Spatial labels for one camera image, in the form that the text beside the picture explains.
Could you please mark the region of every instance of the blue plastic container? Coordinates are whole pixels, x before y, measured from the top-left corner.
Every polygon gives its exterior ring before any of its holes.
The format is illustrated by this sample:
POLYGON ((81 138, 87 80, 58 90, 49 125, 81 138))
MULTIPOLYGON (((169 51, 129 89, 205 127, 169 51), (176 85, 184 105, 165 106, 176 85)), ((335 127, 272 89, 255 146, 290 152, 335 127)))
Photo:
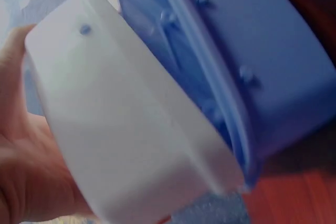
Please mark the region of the blue plastic container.
POLYGON ((336 70, 288 0, 120 0, 122 15, 232 148, 263 161, 336 115, 336 70))

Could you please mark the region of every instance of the plastic container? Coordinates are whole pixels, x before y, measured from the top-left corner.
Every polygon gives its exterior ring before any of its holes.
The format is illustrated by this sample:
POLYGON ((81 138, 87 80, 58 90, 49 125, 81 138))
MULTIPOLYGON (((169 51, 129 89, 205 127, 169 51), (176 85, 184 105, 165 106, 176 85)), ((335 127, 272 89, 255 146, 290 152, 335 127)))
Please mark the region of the plastic container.
POLYGON ((124 19, 257 181, 336 115, 336 70, 288 0, 119 0, 124 19))
POLYGON ((107 0, 67 0, 26 48, 48 124, 101 220, 156 223, 244 185, 222 137, 107 0))

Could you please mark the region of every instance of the hand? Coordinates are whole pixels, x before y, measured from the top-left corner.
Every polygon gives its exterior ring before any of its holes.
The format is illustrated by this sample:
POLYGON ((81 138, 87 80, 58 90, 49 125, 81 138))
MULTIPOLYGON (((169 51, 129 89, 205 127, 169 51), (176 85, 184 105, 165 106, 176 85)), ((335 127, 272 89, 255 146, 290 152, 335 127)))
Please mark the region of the hand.
POLYGON ((44 117, 26 109, 22 62, 33 26, 14 29, 0 51, 0 222, 44 221, 91 210, 44 117))

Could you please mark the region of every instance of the finger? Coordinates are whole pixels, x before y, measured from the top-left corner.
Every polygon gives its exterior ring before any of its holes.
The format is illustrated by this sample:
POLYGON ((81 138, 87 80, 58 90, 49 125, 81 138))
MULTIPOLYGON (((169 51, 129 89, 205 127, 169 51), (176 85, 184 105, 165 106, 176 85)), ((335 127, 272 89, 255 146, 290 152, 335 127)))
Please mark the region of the finger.
POLYGON ((21 61, 25 54, 25 38, 27 34, 35 27, 29 25, 14 28, 8 35, 5 45, 0 53, 0 63, 8 61, 21 61))

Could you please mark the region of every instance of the white plastic container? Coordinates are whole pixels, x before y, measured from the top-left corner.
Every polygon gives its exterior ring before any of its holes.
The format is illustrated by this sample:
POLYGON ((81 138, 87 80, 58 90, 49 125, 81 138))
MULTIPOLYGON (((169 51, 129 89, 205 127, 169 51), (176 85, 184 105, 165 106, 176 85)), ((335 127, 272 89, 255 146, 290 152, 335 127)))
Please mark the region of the white plastic container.
POLYGON ((26 47, 51 130, 102 220, 155 223, 244 184, 214 127, 107 0, 67 0, 26 47))

